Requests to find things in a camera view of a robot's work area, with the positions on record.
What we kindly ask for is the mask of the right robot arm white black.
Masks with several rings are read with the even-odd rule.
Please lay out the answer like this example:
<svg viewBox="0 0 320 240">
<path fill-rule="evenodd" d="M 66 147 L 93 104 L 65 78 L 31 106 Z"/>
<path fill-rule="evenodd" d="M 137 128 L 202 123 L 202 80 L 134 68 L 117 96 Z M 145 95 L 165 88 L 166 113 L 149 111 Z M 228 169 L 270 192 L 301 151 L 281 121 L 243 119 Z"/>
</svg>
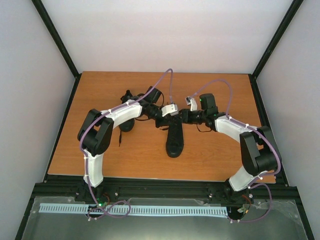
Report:
<svg viewBox="0 0 320 240">
<path fill-rule="evenodd" d="M 180 111 L 184 124 L 205 124 L 210 131 L 224 134 L 240 144 L 242 166 L 224 182 L 222 198 L 234 203 L 258 179 L 279 172 L 281 156 L 269 127 L 244 124 L 225 112 L 219 112 L 211 93 L 200 95 L 200 110 L 193 97 L 188 96 L 185 100 L 190 109 Z"/>
</svg>

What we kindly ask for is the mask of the black sneaker with laces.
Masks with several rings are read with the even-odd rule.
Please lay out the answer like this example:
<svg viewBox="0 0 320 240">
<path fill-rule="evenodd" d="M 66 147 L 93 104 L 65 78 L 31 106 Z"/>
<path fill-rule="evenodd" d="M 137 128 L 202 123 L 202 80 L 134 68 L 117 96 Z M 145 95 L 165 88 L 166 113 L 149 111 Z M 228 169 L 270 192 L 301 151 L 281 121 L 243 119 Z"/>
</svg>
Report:
<svg viewBox="0 0 320 240">
<path fill-rule="evenodd" d="M 164 128 L 163 130 L 167 130 L 167 139 L 165 143 L 166 154 L 170 158 L 177 158 L 181 155 L 184 149 L 184 132 L 183 132 L 183 124 L 180 120 L 179 113 L 177 115 L 171 116 L 172 124 L 169 128 Z M 196 125 L 197 130 L 202 133 L 211 132 L 210 130 L 201 131 L 199 129 L 199 125 L 206 123 L 207 117 L 205 116 L 204 110 L 191 111 L 191 121 L 192 124 L 188 125 Z"/>
</svg>

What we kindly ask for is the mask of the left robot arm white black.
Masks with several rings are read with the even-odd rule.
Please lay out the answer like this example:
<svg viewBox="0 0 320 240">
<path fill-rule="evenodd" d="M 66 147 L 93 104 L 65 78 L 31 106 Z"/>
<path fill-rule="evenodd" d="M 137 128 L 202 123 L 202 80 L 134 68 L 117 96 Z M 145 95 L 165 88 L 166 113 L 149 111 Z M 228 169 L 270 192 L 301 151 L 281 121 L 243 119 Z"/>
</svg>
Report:
<svg viewBox="0 0 320 240">
<path fill-rule="evenodd" d="M 86 195 L 92 201 L 103 198 L 103 157 L 111 143 L 113 129 L 145 114 L 151 119 L 162 119 L 178 113 L 176 104 L 158 108 L 158 90 L 151 87 L 148 94 L 133 96 L 129 90 L 121 97 L 122 104 L 114 108 L 98 111 L 91 109 L 77 136 L 79 147 L 84 154 L 84 181 L 89 185 Z"/>
</svg>

